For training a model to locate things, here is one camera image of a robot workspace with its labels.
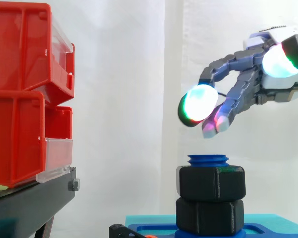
teal platform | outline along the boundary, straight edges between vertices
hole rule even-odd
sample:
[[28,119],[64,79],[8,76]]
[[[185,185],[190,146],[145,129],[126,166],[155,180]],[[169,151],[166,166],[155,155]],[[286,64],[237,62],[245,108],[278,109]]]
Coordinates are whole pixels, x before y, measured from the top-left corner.
[[[126,227],[144,236],[155,235],[158,238],[174,237],[175,223],[175,215],[126,217]],[[159,224],[161,228],[168,227],[168,229],[157,229]],[[298,224],[273,214],[245,215],[244,229],[246,236],[252,238],[298,238]]]

black bracket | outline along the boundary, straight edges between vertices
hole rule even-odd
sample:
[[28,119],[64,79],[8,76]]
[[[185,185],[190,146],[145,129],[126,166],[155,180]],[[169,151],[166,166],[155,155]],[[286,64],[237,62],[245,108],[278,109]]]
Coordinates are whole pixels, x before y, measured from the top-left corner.
[[121,224],[114,224],[109,227],[109,238],[146,238],[145,236],[125,227]]

red plastic drawer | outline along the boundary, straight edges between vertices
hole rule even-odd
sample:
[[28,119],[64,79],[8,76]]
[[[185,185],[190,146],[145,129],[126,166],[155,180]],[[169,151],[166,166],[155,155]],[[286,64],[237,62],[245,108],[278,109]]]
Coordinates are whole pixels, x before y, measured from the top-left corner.
[[[0,185],[14,187],[35,179],[40,172],[69,165],[71,122],[70,108],[45,108],[40,92],[1,91]],[[51,139],[46,135],[53,138],[52,150],[47,149],[47,141]],[[47,153],[57,155],[49,158],[48,167]]]
[[75,47],[44,3],[0,2],[0,90],[35,90],[47,105],[74,97]]

robot finger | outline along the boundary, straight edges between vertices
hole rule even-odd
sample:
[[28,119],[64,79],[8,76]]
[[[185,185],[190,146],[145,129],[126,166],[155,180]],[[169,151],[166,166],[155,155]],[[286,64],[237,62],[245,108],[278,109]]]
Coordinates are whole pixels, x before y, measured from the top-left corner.
[[214,117],[221,105],[222,104],[215,107],[211,114],[202,122],[202,133],[204,138],[212,138],[218,133]]

stacked hex nut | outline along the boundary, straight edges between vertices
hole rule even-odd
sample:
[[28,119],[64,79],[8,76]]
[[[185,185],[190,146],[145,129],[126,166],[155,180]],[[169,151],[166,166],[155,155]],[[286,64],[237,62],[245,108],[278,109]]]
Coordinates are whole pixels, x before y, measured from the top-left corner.
[[244,226],[245,171],[240,166],[180,166],[176,220],[197,236],[232,236]]

